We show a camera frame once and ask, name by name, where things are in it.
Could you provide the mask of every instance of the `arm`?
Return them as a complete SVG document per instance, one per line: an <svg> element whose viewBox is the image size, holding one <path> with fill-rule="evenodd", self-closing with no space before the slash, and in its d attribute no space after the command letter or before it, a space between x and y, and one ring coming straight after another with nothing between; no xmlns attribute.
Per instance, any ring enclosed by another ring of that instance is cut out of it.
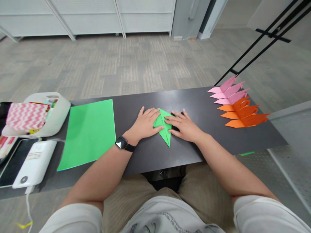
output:
<svg viewBox="0 0 311 233"><path fill-rule="evenodd" d="M140 110L134 125L123 136L128 143L136 146L140 139L150 137L164 127L153 128L160 115L159 109ZM91 204L103 212L103 201L110 196L119 184L132 152L120 150L113 145L77 181L58 209L74 203Z"/></svg>
<svg viewBox="0 0 311 233"><path fill-rule="evenodd" d="M264 183L247 169L239 160L232 156L213 137L200 130L189 115L172 112L175 116L165 117L166 123L179 128L180 132L169 130L173 135L194 142L202 152L206 162L220 181L222 187L229 193L232 201L247 195L270 197L278 201L276 196Z"/></svg>

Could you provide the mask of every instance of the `watch face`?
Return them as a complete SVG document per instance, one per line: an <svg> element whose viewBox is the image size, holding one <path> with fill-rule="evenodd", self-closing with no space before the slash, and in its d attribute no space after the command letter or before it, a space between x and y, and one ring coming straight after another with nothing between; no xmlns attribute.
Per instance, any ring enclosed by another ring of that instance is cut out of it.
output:
<svg viewBox="0 0 311 233"><path fill-rule="evenodd" d="M120 149L124 148L124 146L127 144L127 140L120 136L117 140L116 143L117 147L119 147Z"/></svg>

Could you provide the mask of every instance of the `white cabinet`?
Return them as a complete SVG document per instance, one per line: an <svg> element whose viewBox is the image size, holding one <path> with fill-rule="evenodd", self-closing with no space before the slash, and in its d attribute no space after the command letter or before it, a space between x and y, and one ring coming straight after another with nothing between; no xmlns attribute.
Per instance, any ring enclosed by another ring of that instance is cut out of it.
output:
<svg viewBox="0 0 311 233"><path fill-rule="evenodd" d="M0 26L14 37L67 35L44 0L0 1Z"/></svg>
<svg viewBox="0 0 311 233"><path fill-rule="evenodd" d="M50 0L74 35L122 33L114 0Z"/></svg>
<svg viewBox="0 0 311 233"><path fill-rule="evenodd" d="M24 36L169 32L176 0L3 0L0 30Z"/></svg>
<svg viewBox="0 0 311 233"><path fill-rule="evenodd" d="M124 32L171 33L175 0L116 0Z"/></svg>

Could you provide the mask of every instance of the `white cable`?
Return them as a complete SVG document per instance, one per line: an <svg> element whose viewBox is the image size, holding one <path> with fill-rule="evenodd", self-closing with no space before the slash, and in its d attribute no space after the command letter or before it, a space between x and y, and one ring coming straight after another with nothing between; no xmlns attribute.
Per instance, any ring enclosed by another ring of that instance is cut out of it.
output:
<svg viewBox="0 0 311 233"><path fill-rule="evenodd" d="M29 227L28 233L30 233L32 225L33 225L33 220L32 220L31 214L30 214L29 195L33 191L34 187L35 186L27 187L26 192L25 192L25 194L26 194L27 214L28 214L28 217L30 219L30 222L32 222L32 224Z"/></svg>
<svg viewBox="0 0 311 233"><path fill-rule="evenodd" d="M30 219L30 222L33 222L32 217L31 217L31 214L30 214L29 194L30 194L30 193L27 193L27 194L26 194L27 213L28 213L28 217L29 217L29 219ZM31 228L32 228L32 224L31 224L30 227L29 227L28 233L30 233Z"/></svg>

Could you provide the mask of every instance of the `white power bank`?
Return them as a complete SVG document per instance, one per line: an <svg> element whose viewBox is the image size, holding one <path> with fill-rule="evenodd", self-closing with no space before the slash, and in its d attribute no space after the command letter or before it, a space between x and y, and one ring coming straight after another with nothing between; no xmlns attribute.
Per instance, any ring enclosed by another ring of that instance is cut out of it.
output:
<svg viewBox="0 0 311 233"><path fill-rule="evenodd" d="M56 141L40 141L32 145L13 183L14 189L34 186L42 182L56 143Z"/></svg>

